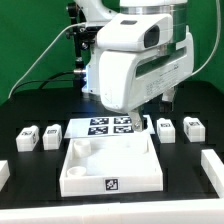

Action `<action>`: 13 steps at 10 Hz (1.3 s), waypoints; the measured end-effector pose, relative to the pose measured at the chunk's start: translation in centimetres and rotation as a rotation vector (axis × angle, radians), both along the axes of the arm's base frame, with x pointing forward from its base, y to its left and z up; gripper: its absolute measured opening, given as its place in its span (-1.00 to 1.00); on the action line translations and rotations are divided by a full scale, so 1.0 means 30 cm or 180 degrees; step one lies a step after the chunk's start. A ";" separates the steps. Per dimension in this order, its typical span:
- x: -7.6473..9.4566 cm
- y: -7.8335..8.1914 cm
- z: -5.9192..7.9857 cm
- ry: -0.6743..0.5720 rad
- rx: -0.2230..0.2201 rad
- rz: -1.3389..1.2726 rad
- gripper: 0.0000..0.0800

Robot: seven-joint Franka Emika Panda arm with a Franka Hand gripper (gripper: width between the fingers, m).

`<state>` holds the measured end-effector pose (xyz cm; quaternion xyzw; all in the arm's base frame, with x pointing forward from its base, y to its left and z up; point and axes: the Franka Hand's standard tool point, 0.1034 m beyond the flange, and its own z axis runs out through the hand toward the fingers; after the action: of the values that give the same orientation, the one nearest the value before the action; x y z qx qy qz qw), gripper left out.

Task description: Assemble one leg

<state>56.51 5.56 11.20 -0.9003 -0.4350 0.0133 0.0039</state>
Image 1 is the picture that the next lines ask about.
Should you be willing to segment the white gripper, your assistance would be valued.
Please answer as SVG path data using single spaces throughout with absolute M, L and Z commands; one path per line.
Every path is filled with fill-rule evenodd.
M 189 32 L 171 55 L 157 57 L 158 53 L 158 48 L 140 53 L 104 51 L 99 60 L 101 102 L 114 112 L 130 111 L 134 131 L 144 130 L 144 117 L 137 107 L 187 79 L 193 71 L 193 37 Z

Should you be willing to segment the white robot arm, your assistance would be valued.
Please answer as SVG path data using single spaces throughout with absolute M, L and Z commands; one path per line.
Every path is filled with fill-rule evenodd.
M 188 0 L 74 0 L 93 35 L 82 92 L 144 129 L 141 106 L 193 74 L 194 44 L 186 24 Z

